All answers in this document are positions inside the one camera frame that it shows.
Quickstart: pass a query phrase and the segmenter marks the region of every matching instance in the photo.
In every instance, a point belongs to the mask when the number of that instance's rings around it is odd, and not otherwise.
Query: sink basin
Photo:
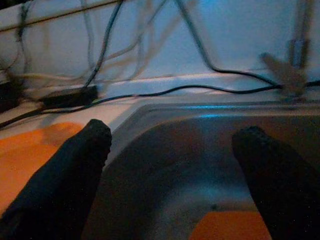
[[[248,126],[290,144],[320,171],[318,102],[158,104],[113,134],[82,239],[187,240],[211,211],[257,211],[233,156]]]

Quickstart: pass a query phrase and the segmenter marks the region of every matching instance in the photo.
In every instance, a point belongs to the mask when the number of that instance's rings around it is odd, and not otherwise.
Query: orange surface
[[[208,213],[195,227],[189,240],[272,240],[258,212]]]
[[[29,178],[58,148],[83,128],[58,123],[0,140],[0,215],[23,189]]]

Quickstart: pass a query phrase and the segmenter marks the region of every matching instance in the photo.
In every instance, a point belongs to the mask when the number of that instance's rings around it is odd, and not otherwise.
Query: white wall
[[[89,3],[99,0],[88,0]],[[129,0],[121,9],[108,52],[125,48],[135,39],[139,14],[147,19],[161,0]],[[296,0],[185,0],[212,61],[221,68],[265,68],[259,54],[287,57],[293,36]],[[51,16],[80,6],[80,0],[35,0],[29,19]],[[90,11],[94,23],[94,56],[114,4]],[[315,0],[311,27],[310,69],[320,67],[320,0]],[[0,11],[0,29],[17,23],[19,7]],[[81,13],[28,27],[25,41],[32,58],[31,72],[78,75],[87,67],[88,37]],[[147,60],[138,78],[209,73],[173,0],[168,0],[144,38]],[[17,52],[15,31],[0,33],[0,56],[8,63]],[[99,79],[125,79],[135,69],[137,51],[108,62]],[[13,70],[21,72],[17,64]]]

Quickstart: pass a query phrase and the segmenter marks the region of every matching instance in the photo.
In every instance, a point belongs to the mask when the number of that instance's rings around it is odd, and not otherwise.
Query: stainless steel sink
[[[257,211],[231,137],[259,126],[320,171],[320,104],[149,105],[113,134],[82,239],[187,240],[210,211]]]

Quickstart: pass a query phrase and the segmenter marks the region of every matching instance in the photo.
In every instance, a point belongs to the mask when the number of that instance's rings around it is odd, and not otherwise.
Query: black power adapter
[[[88,86],[85,89],[80,87],[54,91],[39,100],[45,107],[62,109],[89,105],[97,98],[97,86]]]

